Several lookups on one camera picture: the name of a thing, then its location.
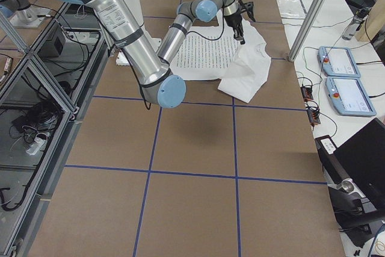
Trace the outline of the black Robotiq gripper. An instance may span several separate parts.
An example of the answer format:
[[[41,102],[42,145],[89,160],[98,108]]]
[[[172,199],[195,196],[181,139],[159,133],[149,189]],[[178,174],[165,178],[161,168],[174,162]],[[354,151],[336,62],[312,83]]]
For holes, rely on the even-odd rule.
[[[242,33],[242,16],[239,13],[226,16],[226,23],[233,29],[234,39],[239,40],[240,44],[244,45],[244,35]]]

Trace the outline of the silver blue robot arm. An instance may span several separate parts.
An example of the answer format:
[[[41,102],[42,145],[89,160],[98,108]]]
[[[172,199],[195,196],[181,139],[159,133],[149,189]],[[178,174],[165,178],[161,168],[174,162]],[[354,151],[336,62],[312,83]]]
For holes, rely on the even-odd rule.
[[[174,108],[184,99],[185,81],[173,74],[170,63],[195,20],[211,21],[219,10],[235,40],[245,43],[243,12],[253,17],[253,6],[242,0],[194,0],[178,6],[177,16],[158,50],[154,50],[125,0],[61,0],[93,9],[97,19],[132,66],[145,102]]]

